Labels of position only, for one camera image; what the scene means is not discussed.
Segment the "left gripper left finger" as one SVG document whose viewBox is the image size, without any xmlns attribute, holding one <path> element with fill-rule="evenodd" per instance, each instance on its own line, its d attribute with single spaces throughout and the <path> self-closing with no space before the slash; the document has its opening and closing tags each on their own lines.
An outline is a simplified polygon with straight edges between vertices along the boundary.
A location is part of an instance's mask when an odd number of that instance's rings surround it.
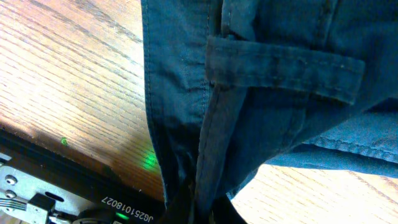
<svg viewBox="0 0 398 224">
<path fill-rule="evenodd" d="M 195 218 L 194 183 L 183 184 L 158 224 L 197 224 Z"/>
</svg>

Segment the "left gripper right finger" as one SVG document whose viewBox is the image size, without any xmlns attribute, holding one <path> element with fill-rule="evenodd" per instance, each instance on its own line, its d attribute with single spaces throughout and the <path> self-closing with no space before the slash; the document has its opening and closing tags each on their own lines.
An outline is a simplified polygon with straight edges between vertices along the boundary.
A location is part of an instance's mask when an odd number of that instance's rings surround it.
<svg viewBox="0 0 398 224">
<path fill-rule="evenodd" d="M 213 202 L 213 217 L 216 224 L 247 224 L 226 195 Z"/>
</svg>

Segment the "navy blue shorts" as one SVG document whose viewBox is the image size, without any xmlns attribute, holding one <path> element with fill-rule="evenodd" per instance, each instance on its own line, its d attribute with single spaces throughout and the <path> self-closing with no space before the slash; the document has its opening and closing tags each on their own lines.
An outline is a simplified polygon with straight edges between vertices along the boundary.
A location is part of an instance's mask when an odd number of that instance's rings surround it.
<svg viewBox="0 0 398 224">
<path fill-rule="evenodd" d="M 166 208 L 197 223 L 264 163 L 397 177 L 397 2 L 143 0 L 146 115 Z"/>
</svg>

